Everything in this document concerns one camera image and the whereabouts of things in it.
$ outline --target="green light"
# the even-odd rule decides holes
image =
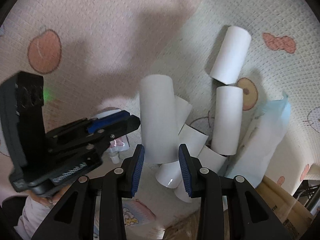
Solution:
[[[50,101],[54,100],[53,95],[50,94],[50,90],[47,88],[43,88],[43,101],[44,103],[48,103]]]

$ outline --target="white cardboard tube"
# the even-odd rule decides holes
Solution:
[[[140,120],[145,162],[162,164],[177,161],[176,105],[170,77],[150,75],[141,80]]]
[[[182,200],[184,202],[187,202],[187,203],[192,202],[192,198],[189,197],[188,193],[186,192],[186,190],[184,188],[183,181],[181,181],[179,186],[176,189],[174,189],[174,194],[177,196],[177,198],[179,198],[180,200]]]
[[[211,149],[220,155],[236,154],[242,119],[243,91],[238,87],[217,88]]]
[[[207,138],[207,135],[185,124],[179,133],[179,144],[185,143],[190,156],[197,157]],[[162,164],[156,173],[156,179],[165,187],[176,188],[182,181],[179,161]]]
[[[207,146],[204,146],[202,148],[197,158],[201,162],[202,167],[208,168],[209,170],[212,170],[215,173],[217,173],[221,169],[222,165],[227,159],[227,157],[215,153]],[[188,196],[188,193],[184,188],[183,181],[180,182],[179,186],[174,190],[174,193],[182,201],[187,203],[192,202],[192,198]]]
[[[180,133],[184,123],[186,122],[191,110],[192,104],[187,102],[186,100],[175,96],[175,103],[176,103],[176,117],[177,117],[177,127],[178,133]]]
[[[251,36],[245,29],[229,27],[210,76],[226,85],[236,83],[250,42]]]
[[[227,157],[217,154],[207,146],[202,148],[197,158],[201,162],[202,167],[208,168],[215,173],[221,169],[227,159]]]

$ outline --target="metal screw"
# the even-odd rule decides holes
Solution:
[[[86,177],[86,176],[81,176],[79,179],[78,179],[78,181],[80,182],[80,183],[84,183],[84,182],[86,182],[88,180],[88,178]]]
[[[92,150],[94,148],[94,145],[89,143],[85,148],[87,150]]]
[[[200,172],[201,172],[202,174],[207,174],[207,173],[209,173],[209,170],[208,170],[207,168],[201,168],[201,169],[200,169]]]
[[[116,168],[115,169],[115,174],[121,174],[123,172],[122,168]]]
[[[236,181],[242,183],[242,182],[244,182],[244,177],[242,177],[242,176],[236,176]]]

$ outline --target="cartoon animal print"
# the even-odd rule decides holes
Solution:
[[[263,33],[262,38],[267,47],[271,50],[284,49],[286,52],[291,54],[296,51],[296,43],[294,42],[294,39],[288,36],[275,37],[270,33]]]
[[[248,78],[240,78],[237,87],[243,90],[243,111],[252,109],[258,101],[258,90],[256,85]]]
[[[62,46],[58,34],[53,30],[46,30],[29,44],[30,66],[40,74],[49,74],[59,66],[61,51]]]
[[[304,177],[307,175],[308,171],[309,171],[309,164],[307,164],[305,167],[304,167],[304,170],[300,176],[300,181],[303,181],[304,180]]]
[[[134,215],[127,208],[123,208],[123,218],[124,218],[124,226],[129,227],[133,224],[138,224],[139,221],[134,217]]]
[[[313,109],[308,114],[307,120],[304,122],[308,122],[308,126],[320,133],[320,106]]]

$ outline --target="cartoon print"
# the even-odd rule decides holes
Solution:
[[[309,171],[309,164],[307,164],[307,165],[305,166],[305,168],[304,168],[304,170],[303,170],[303,172],[302,172],[302,174],[301,174],[301,176],[300,176],[300,181],[303,181],[303,179],[304,179],[304,177],[307,175],[308,171]]]
[[[124,218],[124,226],[129,227],[133,224],[138,224],[139,221],[134,217],[134,215],[127,208],[123,208],[123,218]]]
[[[189,126],[211,137],[213,131],[213,123],[214,117],[212,117],[210,111],[208,111],[207,116],[199,117],[193,120]]]
[[[308,122],[308,126],[311,126],[313,130],[320,133],[320,106],[310,111],[307,120],[304,122]]]
[[[281,177],[278,179],[278,181],[277,181],[277,185],[279,185],[279,186],[281,187],[282,184],[284,183],[284,181],[285,181],[284,176],[281,176]]]
[[[10,157],[10,154],[8,152],[7,146],[4,144],[2,144],[2,141],[4,141],[4,135],[3,132],[0,132],[1,136],[0,136],[0,154],[3,154],[5,156]]]
[[[240,78],[237,87],[243,90],[243,111],[252,109],[258,101],[258,90],[255,84],[248,78]]]
[[[61,60],[61,42],[53,30],[46,30],[35,37],[28,47],[30,66],[40,74],[49,74],[56,70]]]
[[[267,47],[271,50],[284,49],[291,54],[296,51],[296,43],[293,38],[288,36],[275,37],[270,33],[263,33],[262,37]]]
[[[46,112],[44,115],[44,128],[46,132],[63,125],[59,118],[59,114],[61,114],[61,104],[62,101],[59,99],[54,99],[44,104]]]

